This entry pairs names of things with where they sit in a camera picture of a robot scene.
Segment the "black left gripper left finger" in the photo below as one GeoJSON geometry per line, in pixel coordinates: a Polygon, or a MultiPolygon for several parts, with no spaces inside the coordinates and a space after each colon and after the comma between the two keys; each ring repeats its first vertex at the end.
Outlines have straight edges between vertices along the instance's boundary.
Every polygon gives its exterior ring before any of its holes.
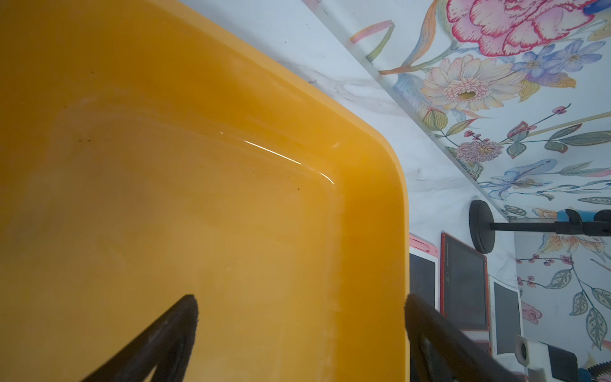
{"type": "Polygon", "coordinates": [[[179,299],[86,381],[182,381],[196,339],[197,300],[179,299]]]}

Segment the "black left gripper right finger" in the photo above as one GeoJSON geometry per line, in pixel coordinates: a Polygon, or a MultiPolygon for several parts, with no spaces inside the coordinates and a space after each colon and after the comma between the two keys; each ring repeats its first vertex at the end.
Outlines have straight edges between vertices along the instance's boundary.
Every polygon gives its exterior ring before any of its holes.
{"type": "Polygon", "coordinates": [[[404,305],[411,370],[420,381],[517,381],[416,294],[404,305]]]}

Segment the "white writing tablet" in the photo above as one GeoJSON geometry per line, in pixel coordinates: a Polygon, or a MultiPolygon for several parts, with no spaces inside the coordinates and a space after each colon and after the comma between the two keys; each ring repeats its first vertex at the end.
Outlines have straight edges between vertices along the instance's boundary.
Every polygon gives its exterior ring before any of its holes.
{"type": "Polygon", "coordinates": [[[519,291],[494,277],[489,287],[493,356],[515,356],[516,337],[523,334],[519,291]]]}

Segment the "red writing tablet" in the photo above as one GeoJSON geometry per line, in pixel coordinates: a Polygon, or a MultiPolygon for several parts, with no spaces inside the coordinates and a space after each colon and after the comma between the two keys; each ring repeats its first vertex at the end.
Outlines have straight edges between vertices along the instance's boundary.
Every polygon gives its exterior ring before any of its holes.
{"type": "Polygon", "coordinates": [[[461,330],[488,331],[486,256],[444,232],[441,235],[440,310],[461,330]]]}
{"type": "Polygon", "coordinates": [[[487,353],[493,354],[491,342],[491,334],[489,330],[463,330],[462,331],[469,340],[471,340],[479,349],[487,353]]]}

